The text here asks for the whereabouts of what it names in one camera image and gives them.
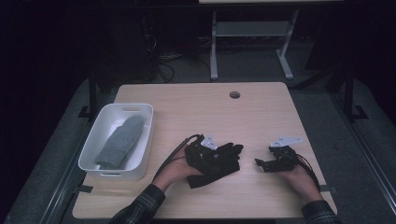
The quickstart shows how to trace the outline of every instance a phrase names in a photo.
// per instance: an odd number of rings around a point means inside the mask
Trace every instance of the person's left hand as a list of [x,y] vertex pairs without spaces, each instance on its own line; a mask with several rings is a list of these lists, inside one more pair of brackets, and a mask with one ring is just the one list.
[[152,181],[152,184],[163,192],[165,192],[171,184],[187,176],[202,175],[197,169],[187,164],[186,153],[184,151],[187,146],[188,145],[184,146]]

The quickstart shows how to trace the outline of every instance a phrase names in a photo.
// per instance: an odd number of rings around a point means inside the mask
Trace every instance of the plaid shirt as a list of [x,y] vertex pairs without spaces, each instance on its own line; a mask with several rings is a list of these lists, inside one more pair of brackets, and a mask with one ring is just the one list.
[[[164,193],[150,184],[129,206],[111,218],[109,224],[149,223],[164,200]],[[302,208],[302,212],[307,224],[341,223],[326,201],[308,203]]]

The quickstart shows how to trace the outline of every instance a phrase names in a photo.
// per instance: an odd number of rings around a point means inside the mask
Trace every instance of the person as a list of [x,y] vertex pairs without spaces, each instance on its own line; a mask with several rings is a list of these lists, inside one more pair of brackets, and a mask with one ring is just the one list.
[[[130,205],[110,219],[109,224],[149,223],[165,200],[164,193],[172,184],[191,175],[202,175],[201,172],[188,165],[185,159],[185,147]],[[302,197],[304,203],[302,213],[307,224],[341,223],[303,167],[297,165],[291,171],[276,174],[285,178]]]

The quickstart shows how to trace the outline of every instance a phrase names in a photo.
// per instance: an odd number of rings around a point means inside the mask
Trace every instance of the gray object in bin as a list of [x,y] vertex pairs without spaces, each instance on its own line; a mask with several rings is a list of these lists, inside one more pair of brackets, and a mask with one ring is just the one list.
[[131,116],[108,137],[95,160],[101,169],[120,168],[125,155],[136,145],[144,124],[143,117]]

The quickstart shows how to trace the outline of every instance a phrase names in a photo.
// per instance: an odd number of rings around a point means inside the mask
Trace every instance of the white plastic container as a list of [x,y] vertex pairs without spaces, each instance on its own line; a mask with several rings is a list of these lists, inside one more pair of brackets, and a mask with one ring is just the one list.
[[[107,138],[133,115],[143,117],[143,132],[134,148],[125,156],[119,170],[100,170],[94,161]],[[138,180],[144,176],[149,161],[151,139],[154,134],[154,113],[149,104],[110,104],[100,111],[78,159],[80,169],[100,179]]]

